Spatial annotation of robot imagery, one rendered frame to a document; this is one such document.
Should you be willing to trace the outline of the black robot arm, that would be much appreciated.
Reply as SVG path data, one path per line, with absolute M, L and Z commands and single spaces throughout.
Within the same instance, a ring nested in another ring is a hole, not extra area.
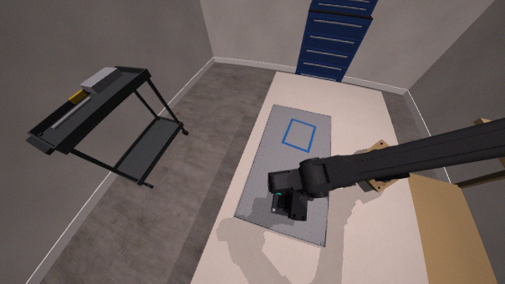
M 307 159 L 298 169 L 268 173 L 268 183 L 271 194 L 292 196 L 288 218 L 306 221 L 308 197 L 324 198 L 364 180 L 391 182 L 411 172 L 500 157 L 505 157 L 505 118 L 362 154 Z

